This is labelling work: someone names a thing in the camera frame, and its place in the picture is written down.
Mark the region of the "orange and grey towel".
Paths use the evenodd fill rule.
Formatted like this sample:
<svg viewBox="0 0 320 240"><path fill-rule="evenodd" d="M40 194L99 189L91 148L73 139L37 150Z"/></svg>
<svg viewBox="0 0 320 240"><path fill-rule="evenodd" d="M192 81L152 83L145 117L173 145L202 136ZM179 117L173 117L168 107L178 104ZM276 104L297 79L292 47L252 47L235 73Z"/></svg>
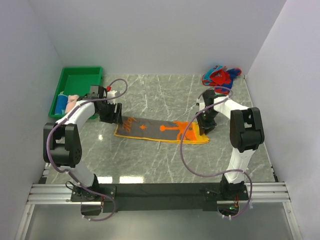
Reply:
<svg viewBox="0 0 320 240"><path fill-rule="evenodd" d="M136 140L179 144L207 144L210 139L205 134L200 134L196 122L189 124L187 121L165 121L133 116L123 116L123 124L118 125L114 135Z"/></svg>

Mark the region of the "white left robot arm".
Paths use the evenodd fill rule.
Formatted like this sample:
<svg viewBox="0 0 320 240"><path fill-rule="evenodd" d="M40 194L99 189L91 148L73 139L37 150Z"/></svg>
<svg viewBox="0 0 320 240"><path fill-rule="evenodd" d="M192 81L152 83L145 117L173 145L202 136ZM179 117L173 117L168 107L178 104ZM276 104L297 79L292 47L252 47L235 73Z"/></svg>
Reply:
<svg viewBox="0 0 320 240"><path fill-rule="evenodd" d="M84 187L82 194L89 201L97 200L101 189L97 176L82 161L79 130L95 114L102 122L121 125L122 104L116 99L122 95L110 86L92 85L89 93L73 101L73 108L64 117L43 128L43 160Z"/></svg>

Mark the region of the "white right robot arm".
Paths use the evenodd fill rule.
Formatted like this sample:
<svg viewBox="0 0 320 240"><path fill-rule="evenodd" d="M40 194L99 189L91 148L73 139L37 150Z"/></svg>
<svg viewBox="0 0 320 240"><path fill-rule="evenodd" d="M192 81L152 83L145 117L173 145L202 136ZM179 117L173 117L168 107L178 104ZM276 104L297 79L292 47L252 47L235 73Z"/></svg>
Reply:
<svg viewBox="0 0 320 240"><path fill-rule="evenodd" d="M226 94L217 94L213 89L204 91L196 105L201 113L196 117L201 135L216 127L215 117L222 114L229 119L229 140L232 153L227 173L220 181L220 195L230 200L243 192L245 175L252 155L265 140L261 112L257 107L241 105Z"/></svg>

